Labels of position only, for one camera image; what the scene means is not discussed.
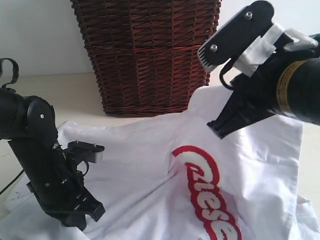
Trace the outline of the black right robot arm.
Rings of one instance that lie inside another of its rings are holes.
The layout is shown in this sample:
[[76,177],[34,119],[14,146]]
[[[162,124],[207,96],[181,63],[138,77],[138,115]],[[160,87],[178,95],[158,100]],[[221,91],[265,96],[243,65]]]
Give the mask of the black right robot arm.
[[274,115],[320,124],[320,60],[276,65],[269,62],[252,77],[241,73],[222,111],[207,126],[220,139]]

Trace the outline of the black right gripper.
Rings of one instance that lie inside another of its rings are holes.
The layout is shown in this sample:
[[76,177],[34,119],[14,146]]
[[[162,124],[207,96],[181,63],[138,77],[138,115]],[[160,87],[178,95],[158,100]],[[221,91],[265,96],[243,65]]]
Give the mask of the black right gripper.
[[242,70],[231,85],[235,90],[215,120],[206,125],[220,139],[274,115],[282,115],[276,88],[283,61],[271,57],[255,71]]

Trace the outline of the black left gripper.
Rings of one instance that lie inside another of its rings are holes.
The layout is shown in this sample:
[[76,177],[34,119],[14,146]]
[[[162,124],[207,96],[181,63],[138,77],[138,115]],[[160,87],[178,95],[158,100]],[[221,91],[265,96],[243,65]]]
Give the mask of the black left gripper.
[[82,171],[64,150],[28,150],[26,152],[27,187],[42,210],[65,227],[83,231],[86,216],[98,222],[105,214],[103,204],[85,187]]

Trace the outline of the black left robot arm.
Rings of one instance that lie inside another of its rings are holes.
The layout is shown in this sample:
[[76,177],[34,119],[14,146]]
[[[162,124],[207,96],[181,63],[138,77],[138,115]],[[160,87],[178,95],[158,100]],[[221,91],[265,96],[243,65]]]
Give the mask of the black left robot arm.
[[103,216],[105,208],[85,187],[78,165],[96,163],[105,148],[79,140],[62,148],[55,111],[46,100],[2,88],[0,137],[8,141],[29,179],[28,189],[47,215],[80,230],[87,226],[86,216],[94,221]]

